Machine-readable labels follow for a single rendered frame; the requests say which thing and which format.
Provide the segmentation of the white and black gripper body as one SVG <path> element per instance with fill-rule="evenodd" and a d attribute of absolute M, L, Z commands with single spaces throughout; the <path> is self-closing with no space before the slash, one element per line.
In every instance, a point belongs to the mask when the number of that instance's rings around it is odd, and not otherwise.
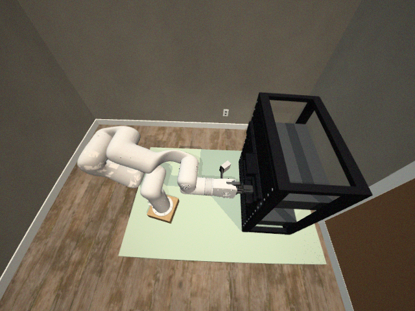
<path fill-rule="evenodd" d="M 211 195 L 213 193 L 213 196 L 222 198 L 234 198 L 237 193 L 236 186 L 226 184 L 226 182 L 237 182 L 237 180 L 212 178 Z"/>

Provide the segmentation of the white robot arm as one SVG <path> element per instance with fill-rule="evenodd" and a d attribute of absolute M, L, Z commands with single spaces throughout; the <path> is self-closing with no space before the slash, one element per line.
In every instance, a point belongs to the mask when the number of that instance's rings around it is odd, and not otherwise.
<path fill-rule="evenodd" d="M 162 189 L 166 176 L 161 166 L 164 162 L 180 164 L 177 183 L 182 194 L 211 196 L 212 178 L 197 177 L 195 156 L 180 150 L 154 152 L 137 145 L 140 137 L 136 129 L 128 126 L 100 129 L 82 151 L 77 165 L 87 174 L 109 178 L 133 189 L 140 186 L 146 173 L 140 193 L 157 216 L 166 216 L 173 208 L 172 200 Z"/>

